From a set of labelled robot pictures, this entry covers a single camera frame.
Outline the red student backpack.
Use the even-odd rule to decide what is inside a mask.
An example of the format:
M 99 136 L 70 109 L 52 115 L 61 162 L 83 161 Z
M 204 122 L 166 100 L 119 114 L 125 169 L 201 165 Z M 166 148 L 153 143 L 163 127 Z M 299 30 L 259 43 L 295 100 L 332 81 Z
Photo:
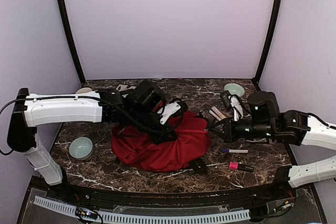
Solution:
M 156 145 L 148 133 L 141 133 L 134 126 L 117 125 L 112 129 L 111 147 L 127 166 L 150 172 L 174 172 L 207 153 L 212 143 L 207 127 L 207 119 L 188 110 L 175 129 L 174 141 Z

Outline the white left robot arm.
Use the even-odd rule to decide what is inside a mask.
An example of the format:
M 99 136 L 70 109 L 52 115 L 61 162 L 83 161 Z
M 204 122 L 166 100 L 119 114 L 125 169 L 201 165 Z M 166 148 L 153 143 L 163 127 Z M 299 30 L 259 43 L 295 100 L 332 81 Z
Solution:
M 67 184 L 66 172 L 51 158 L 41 143 L 40 125 L 90 122 L 132 125 L 148 133 L 155 144 L 176 140 L 172 117 L 183 118 L 185 105 L 180 99 L 167 102 L 164 92 L 153 82 L 144 80 L 138 86 L 95 90 L 80 94 L 40 95 L 21 88 L 12 105 L 7 145 L 20 152 L 38 171 L 54 193 L 63 201 L 74 197 Z

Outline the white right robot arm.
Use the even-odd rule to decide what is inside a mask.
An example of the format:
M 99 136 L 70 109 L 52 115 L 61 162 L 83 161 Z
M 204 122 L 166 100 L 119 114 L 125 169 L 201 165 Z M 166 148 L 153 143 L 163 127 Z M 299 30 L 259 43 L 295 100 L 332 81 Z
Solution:
M 249 116 L 225 118 L 208 126 L 208 131 L 225 143 L 240 139 L 267 139 L 282 144 L 318 146 L 335 149 L 335 125 L 313 113 L 289 110 L 281 113 L 273 92 L 256 91 L 248 96 Z M 305 165 L 290 165 L 277 169 L 274 184 L 268 188 L 273 200 L 305 184 L 335 178 L 335 157 Z

